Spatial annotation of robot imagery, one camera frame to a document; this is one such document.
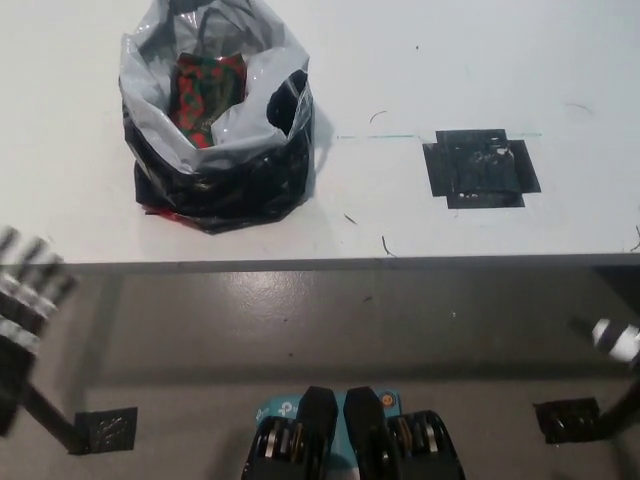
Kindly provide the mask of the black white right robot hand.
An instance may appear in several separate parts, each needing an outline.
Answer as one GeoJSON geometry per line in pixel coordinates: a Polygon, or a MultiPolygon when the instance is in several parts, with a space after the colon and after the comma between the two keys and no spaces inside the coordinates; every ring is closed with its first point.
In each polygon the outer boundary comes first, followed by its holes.
{"type": "Polygon", "coordinates": [[[613,360],[629,365],[639,361],[639,328],[607,318],[586,319],[574,317],[570,328],[587,340],[597,351],[613,360]]]}

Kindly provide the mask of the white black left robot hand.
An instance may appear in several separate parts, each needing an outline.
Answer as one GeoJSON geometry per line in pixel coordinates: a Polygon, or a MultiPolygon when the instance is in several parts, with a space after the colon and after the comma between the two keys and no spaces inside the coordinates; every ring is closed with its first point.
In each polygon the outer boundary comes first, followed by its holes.
{"type": "Polygon", "coordinates": [[[1,347],[17,355],[37,355],[50,320],[74,293],[77,278],[49,243],[23,243],[12,226],[1,228],[1,347]]]}

